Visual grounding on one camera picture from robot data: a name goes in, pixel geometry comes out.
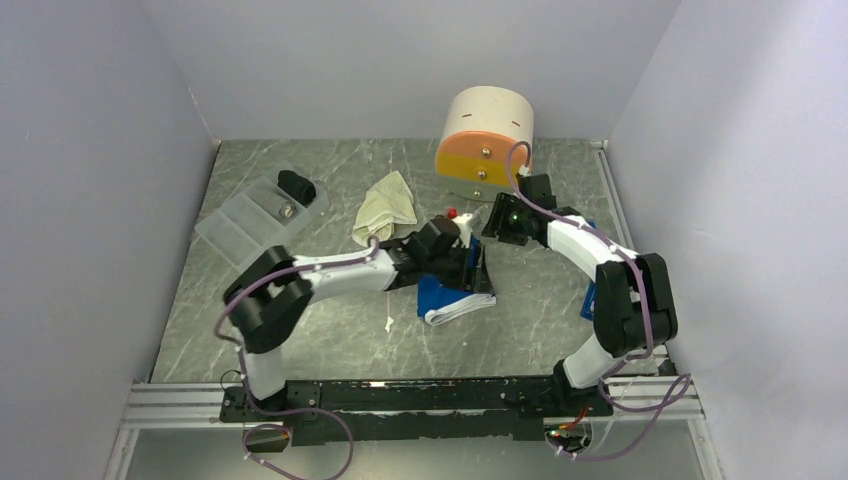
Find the blue underwear white trim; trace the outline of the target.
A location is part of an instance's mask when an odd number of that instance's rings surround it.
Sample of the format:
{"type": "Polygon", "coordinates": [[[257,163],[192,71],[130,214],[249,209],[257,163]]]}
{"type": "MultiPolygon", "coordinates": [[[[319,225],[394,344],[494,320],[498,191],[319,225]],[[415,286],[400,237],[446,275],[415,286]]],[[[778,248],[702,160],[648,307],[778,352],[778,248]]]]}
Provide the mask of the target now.
{"type": "Polygon", "coordinates": [[[493,293],[475,293],[445,287],[434,276],[422,276],[417,284],[417,315],[430,326],[439,326],[471,312],[494,307],[493,293]]]}

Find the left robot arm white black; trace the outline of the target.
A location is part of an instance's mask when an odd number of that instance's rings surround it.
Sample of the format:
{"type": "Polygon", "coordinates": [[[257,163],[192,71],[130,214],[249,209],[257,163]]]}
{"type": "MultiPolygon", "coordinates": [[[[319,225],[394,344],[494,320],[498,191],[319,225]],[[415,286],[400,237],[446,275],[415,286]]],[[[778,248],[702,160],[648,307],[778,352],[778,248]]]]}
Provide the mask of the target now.
{"type": "Polygon", "coordinates": [[[235,345],[246,406],[259,419],[286,405],[282,346],[306,309],[323,300],[407,287],[417,290],[417,315],[430,326],[496,305],[485,250],[471,215],[436,216],[401,238],[370,237],[363,250],[296,256],[282,246],[260,255],[225,291],[217,338],[235,345]],[[236,336],[222,331],[230,322],[236,336]]]}

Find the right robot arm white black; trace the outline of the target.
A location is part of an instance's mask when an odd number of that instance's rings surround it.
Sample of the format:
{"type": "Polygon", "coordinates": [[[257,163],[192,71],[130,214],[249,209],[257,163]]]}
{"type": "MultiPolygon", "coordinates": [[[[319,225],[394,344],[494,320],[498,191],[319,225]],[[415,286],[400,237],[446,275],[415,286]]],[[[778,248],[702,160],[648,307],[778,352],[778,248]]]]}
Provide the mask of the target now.
{"type": "Polygon", "coordinates": [[[594,332],[560,363],[565,378],[549,389],[552,407],[572,415],[587,403],[587,387],[676,337],[667,264],[656,253],[619,245],[573,208],[558,206],[547,175],[520,176],[517,187],[496,196],[483,236],[519,246],[534,240],[570,260],[595,286],[594,332]]]}

